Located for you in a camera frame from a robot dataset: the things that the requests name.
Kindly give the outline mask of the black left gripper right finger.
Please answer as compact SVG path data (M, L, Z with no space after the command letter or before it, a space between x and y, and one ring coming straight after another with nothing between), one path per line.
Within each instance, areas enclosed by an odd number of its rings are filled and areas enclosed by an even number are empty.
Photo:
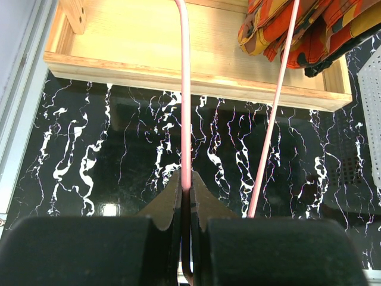
M199 173L190 189L195 285L367 285L360 259L333 220L241 218Z

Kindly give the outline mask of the pink wire hanger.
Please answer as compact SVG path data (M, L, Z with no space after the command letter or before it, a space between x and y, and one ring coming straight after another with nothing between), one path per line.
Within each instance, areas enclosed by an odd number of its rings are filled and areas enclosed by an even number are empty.
M182 240L181 258L182 272L189 285L195 285L194 274L191 270L191 43L189 16L185 1L176 1L180 15L181 41L182 41L182 106L181 106L181 187L182 187ZM267 133L263 144L260 163L252 191L251 202L247 212L248 218L253 218L257 209L258 198L264 175L267 154L271 143L273 126L280 99L280 91L283 85L289 51L291 48L293 31L295 28L299 1L293 3L291 19L289 22L288 34L286 37L283 58L280 66L279 77L274 95L272 111L268 123Z

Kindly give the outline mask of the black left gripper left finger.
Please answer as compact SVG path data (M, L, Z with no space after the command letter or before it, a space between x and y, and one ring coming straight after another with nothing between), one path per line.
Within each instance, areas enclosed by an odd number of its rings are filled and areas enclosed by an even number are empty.
M180 178L134 216L19 221L1 242L1 284L176 285Z

